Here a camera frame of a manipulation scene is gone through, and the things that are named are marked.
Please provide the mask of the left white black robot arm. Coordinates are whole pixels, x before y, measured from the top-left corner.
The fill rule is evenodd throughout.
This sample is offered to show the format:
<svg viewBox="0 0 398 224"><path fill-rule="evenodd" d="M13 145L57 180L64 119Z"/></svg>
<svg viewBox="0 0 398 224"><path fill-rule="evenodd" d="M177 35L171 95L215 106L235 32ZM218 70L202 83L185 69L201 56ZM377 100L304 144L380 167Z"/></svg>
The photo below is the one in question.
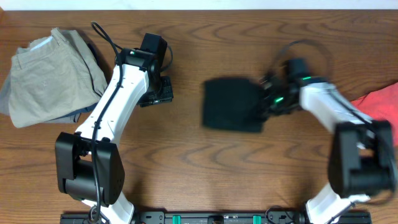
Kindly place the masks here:
<svg viewBox="0 0 398 224"><path fill-rule="evenodd" d="M146 33L138 49L116 55L112 80L86 121L55 142L58 189L90 206L87 214L63 214L60 223L132 223L134 206L123 194L125 171L119 142L135 106L169 103L168 76L161 76L171 48Z"/></svg>

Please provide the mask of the black t-shirt with logo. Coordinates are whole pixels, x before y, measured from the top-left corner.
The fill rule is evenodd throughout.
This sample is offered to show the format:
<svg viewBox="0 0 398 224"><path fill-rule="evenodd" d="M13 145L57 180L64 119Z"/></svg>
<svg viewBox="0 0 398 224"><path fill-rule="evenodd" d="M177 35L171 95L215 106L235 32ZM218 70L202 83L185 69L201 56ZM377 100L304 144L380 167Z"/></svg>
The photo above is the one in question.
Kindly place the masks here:
<svg viewBox="0 0 398 224"><path fill-rule="evenodd" d="M203 84L202 124L206 128L260 133L263 89L247 78L214 78Z"/></svg>

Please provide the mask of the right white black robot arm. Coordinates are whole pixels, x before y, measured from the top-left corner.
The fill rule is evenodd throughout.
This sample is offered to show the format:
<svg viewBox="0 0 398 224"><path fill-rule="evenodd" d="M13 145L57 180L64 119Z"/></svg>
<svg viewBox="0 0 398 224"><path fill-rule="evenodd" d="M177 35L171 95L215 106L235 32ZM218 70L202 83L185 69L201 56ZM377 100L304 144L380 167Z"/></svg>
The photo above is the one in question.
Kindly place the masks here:
<svg viewBox="0 0 398 224"><path fill-rule="evenodd" d="M322 77L313 76L302 58L285 62L285 80L270 67L261 83L259 116L310 112L333 135L328 183L295 212L292 223L338 223L357 203L369 203L382 191L397 189L392 126L357 110Z"/></svg>

